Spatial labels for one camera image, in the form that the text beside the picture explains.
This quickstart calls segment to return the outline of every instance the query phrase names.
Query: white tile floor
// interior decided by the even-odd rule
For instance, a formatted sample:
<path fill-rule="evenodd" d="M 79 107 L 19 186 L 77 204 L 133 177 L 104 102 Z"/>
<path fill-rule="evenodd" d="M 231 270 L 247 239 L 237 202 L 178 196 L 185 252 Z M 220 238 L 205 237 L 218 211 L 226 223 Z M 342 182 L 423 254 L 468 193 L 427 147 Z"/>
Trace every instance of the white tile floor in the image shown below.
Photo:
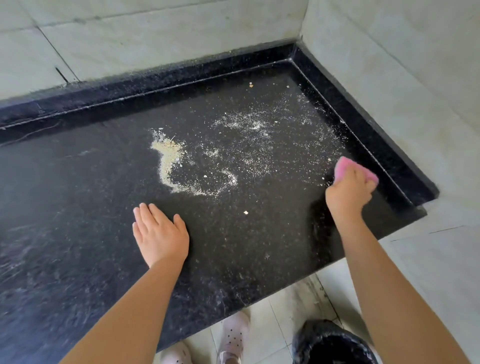
<path fill-rule="evenodd" d="M 291 364 L 292 340 L 308 318 L 326 318 L 342 326 L 316 274 L 264 298 L 244 310 L 250 333 L 243 352 L 244 364 Z M 185 340 L 193 364 L 215 363 L 223 321 Z M 160 363 L 161 352 L 154 364 Z"/>

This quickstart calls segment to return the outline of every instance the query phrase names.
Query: pink sponge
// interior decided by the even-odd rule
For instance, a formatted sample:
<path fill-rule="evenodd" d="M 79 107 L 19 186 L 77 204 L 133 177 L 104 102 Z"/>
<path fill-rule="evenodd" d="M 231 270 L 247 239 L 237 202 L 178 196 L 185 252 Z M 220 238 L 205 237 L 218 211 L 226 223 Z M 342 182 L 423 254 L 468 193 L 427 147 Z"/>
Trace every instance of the pink sponge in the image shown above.
<path fill-rule="evenodd" d="M 365 176 L 366 181 L 372 180 L 375 182 L 375 185 L 378 185 L 378 177 L 376 176 L 376 174 L 366 169 L 365 167 L 361 166 L 360 164 L 355 163 L 353 160 L 348 159 L 347 157 L 340 157 L 340 159 L 336 163 L 335 174 L 334 174 L 335 181 L 341 180 L 345 174 L 345 169 L 348 166 L 352 166 L 352 165 L 358 166 L 360 168 L 360 170 L 363 172 L 363 175 Z"/>

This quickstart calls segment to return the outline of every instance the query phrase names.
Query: countertop surface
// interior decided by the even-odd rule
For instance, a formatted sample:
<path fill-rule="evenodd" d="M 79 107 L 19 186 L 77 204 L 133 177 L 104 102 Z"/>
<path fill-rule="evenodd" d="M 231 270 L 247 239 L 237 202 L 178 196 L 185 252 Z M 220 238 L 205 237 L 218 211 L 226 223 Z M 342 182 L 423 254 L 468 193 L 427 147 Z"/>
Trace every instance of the countertop surface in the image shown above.
<path fill-rule="evenodd" d="M 375 160 L 288 62 L 1 131 L 0 357 L 56 363 L 147 270 L 132 209 L 179 213 L 190 252 L 162 349 L 342 258 L 324 191 Z M 420 213 L 386 174 L 377 237 Z"/>

